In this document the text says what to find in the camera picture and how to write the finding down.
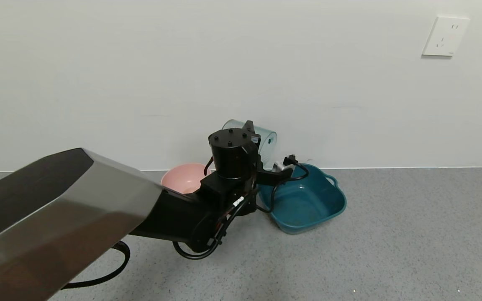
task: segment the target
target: white wall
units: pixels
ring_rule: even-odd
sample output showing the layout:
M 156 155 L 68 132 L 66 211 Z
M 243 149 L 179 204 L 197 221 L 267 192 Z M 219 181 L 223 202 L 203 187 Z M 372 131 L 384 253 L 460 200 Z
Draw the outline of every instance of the white wall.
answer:
M 437 15 L 472 19 L 452 59 Z M 0 170 L 206 162 L 230 118 L 325 168 L 482 166 L 482 0 L 0 2 Z

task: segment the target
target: black connector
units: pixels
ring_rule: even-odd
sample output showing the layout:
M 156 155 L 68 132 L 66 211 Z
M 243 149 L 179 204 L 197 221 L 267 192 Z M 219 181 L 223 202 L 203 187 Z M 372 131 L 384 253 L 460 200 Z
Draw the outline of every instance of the black connector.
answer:
M 284 158 L 284 166 L 288 166 L 291 164 L 293 165 L 299 164 L 299 162 L 297 161 L 297 158 L 295 158 L 295 155 L 289 155 Z

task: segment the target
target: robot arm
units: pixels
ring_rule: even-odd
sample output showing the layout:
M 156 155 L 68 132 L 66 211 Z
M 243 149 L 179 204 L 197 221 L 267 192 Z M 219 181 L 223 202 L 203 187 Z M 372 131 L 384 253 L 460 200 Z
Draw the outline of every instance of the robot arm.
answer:
M 283 183 L 292 169 L 262 168 L 251 121 L 208 139 L 216 171 L 190 194 L 80 148 L 1 179 L 0 299 L 48 299 L 127 234 L 171 240 L 189 259 L 213 252 L 233 217 L 256 211 L 256 185 Z

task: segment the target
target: silver metal arm segment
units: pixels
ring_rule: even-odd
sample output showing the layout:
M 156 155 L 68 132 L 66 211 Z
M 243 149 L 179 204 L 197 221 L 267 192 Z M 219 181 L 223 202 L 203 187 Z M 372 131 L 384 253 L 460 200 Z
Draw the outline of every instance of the silver metal arm segment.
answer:
M 1 185 L 13 189 L 0 189 L 0 300 L 51 297 L 140 225 L 163 189 L 84 149 L 43 158 Z

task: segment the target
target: transparent plastic container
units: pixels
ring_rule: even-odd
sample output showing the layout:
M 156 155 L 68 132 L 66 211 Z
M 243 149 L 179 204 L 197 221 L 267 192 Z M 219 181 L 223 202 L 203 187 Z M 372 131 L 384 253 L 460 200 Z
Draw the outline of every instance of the transparent plastic container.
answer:
M 226 128 L 242 128 L 245 125 L 245 121 L 239 120 L 228 120 L 222 129 Z M 260 147 L 258 152 L 262 157 L 262 163 L 265 165 L 271 160 L 271 156 L 273 155 L 274 148 L 276 146 L 276 139 L 277 135 L 276 132 L 268 130 L 266 128 L 260 128 L 259 126 L 254 126 L 254 131 L 256 134 L 262 136 L 262 142 L 260 143 Z

